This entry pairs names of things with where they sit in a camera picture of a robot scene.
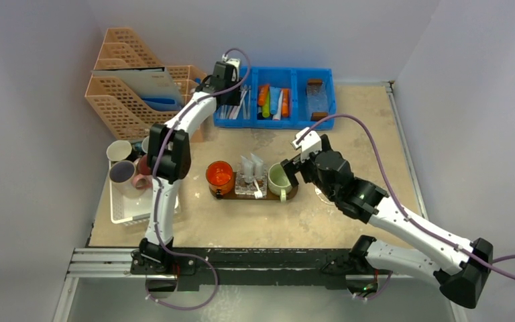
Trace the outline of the light green ceramic mug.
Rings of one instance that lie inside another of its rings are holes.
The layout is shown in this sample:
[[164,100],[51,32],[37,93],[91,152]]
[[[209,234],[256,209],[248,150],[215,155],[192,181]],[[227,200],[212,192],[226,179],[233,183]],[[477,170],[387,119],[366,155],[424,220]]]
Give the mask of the light green ceramic mug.
[[288,200],[292,192],[293,186],[280,163],[271,165],[268,170],[268,188],[283,203]]

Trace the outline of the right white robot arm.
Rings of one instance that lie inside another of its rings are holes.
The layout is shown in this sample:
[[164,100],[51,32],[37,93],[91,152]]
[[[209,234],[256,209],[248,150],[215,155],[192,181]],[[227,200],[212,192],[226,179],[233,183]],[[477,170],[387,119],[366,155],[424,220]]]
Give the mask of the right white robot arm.
[[296,156],[281,166],[292,185],[297,185],[296,174],[301,174],[304,182],[313,183],[347,217],[383,229],[410,245],[396,248],[362,236],[349,256],[356,272],[374,268],[416,277],[438,286],[451,302],[476,308],[490,275],[490,269],[481,264],[492,261],[490,242],[449,233],[397,205],[383,188],[356,177],[340,152],[319,152],[306,160]]

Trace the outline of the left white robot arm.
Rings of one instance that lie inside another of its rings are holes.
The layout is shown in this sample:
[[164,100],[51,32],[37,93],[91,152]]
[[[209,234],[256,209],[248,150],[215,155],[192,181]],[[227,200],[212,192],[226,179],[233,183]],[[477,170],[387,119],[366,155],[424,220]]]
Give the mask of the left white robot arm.
[[220,105],[237,105],[245,77],[240,61],[225,58],[196,87],[190,101],[171,120],[150,129],[148,165],[152,170],[153,203],[149,224],[138,249],[133,251],[131,272],[165,274],[175,253],[173,220],[178,189],[190,170],[192,134]]

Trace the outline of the white toothbrush with cap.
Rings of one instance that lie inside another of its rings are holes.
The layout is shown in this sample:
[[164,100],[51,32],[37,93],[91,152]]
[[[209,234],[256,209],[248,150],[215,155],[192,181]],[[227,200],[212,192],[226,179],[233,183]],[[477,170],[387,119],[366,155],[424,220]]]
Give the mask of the white toothbrush with cap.
[[264,197],[263,195],[263,192],[261,191],[261,188],[260,188],[260,185],[258,183],[258,181],[256,179],[253,180],[253,185],[255,187],[255,191],[254,191],[254,197],[256,199],[262,199]]

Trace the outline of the orange translucent cup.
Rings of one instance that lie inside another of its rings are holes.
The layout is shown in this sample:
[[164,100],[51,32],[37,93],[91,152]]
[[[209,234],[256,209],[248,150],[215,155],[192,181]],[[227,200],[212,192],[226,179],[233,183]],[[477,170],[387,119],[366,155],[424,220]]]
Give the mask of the orange translucent cup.
[[228,193],[235,186],[233,173],[231,165],[226,161],[219,160],[209,164],[205,172],[209,188],[219,194]]

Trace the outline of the clear glass toothbrush holder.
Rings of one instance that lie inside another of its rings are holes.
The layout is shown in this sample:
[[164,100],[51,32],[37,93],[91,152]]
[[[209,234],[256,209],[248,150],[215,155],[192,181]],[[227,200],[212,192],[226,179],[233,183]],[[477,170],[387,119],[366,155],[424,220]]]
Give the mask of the clear glass toothbrush holder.
[[[253,182],[252,183],[249,183],[249,184],[246,184],[241,176],[241,174],[239,174],[237,172],[237,176],[236,176],[236,180],[235,180],[235,186],[234,186],[234,189],[235,189],[235,193],[237,195],[249,195],[252,191],[254,193],[255,191],[255,187],[253,185]],[[260,185],[260,188],[261,188],[261,191],[263,193],[266,193],[267,192],[267,189],[268,189],[268,182],[267,182],[267,178],[263,177],[263,180],[257,180],[259,185]]]

